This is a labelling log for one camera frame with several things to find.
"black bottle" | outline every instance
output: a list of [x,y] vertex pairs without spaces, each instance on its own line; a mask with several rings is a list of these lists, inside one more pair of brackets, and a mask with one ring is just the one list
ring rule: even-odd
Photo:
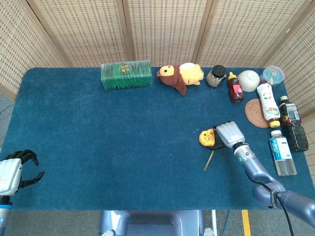
[[291,151],[307,151],[309,143],[304,128],[301,126],[300,114],[296,105],[291,103],[287,96],[282,96],[280,101],[280,124]]

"plush toy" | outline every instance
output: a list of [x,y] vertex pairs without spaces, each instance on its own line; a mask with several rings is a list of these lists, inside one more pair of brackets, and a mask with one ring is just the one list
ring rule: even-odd
[[200,85],[203,79],[203,71],[198,64],[184,63],[178,65],[166,65],[157,72],[157,77],[166,84],[174,87],[185,96],[186,85]]

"yellow tape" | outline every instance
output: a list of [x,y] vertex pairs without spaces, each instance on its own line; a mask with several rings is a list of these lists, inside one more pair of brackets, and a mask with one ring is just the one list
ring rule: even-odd
[[251,236],[250,220],[248,218],[248,211],[242,210],[244,236]]

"round placemat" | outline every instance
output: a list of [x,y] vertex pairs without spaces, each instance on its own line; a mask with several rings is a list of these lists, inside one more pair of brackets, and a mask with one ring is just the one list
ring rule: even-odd
[[265,120],[262,112],[261,102],[258,98],[249,101],[245,106],[245,114],[247,119],[253,125],[259,128],[268,128],[269,123]]

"robotic arm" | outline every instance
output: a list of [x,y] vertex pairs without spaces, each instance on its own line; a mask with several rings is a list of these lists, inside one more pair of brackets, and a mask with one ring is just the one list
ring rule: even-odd
[[22,167],[28,160],[31,160],[34,165],[38,166],[36,154],[31,150],[17,151],[0,161],[0,236],[4,236],[12,209],[10,198],[19,188],[37,183],[44,175],[42,171],[33,179],[22,180]]
[[260,185],[253,188],[254,198],[268,207],[285,208],[287,211],[315,227],[315,201],[292,191],[274,179],[255,156],[245,137],[235,122],[227,122],[216,127],[223,143],[234,149],[248,178]]

